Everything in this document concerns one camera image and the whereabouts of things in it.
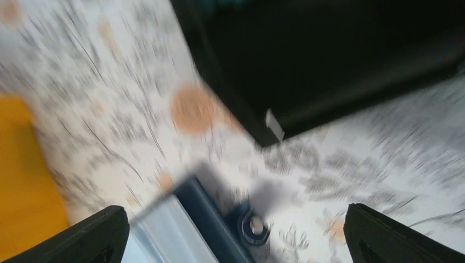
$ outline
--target white tablecloth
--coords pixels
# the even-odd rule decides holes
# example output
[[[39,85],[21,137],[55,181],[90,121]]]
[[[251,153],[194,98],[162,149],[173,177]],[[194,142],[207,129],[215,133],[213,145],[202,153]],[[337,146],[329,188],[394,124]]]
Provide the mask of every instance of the white tablecloth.
[[[0,21],[0,90],[34,113],[71,223],[133,218],[198,173],[223,210],[264,215],[259,262],[351,262],[353,202],[465,253],[463,80],[264,150],[199,89],[169,0],[2,0]]]

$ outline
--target table surface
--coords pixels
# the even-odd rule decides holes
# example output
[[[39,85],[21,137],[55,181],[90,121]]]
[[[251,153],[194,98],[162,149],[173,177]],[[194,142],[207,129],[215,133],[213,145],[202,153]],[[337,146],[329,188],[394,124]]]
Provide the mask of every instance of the table surface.
[[[5,0],[0,21],[0,91],[31,108],[71,223],[134,218],[196,173],[264,216],[259,262],[351,262],[354,202],[465,253],[464,80],[259,149],[201,88],[169,0]]]

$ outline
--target yellow fabric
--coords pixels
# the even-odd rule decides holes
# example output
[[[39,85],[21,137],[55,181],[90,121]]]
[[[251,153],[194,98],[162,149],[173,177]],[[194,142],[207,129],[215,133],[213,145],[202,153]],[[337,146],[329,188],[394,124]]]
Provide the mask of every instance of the yellow fabric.
[[[0,98],[0,261],[67,227],[30,113],[20,99]]]

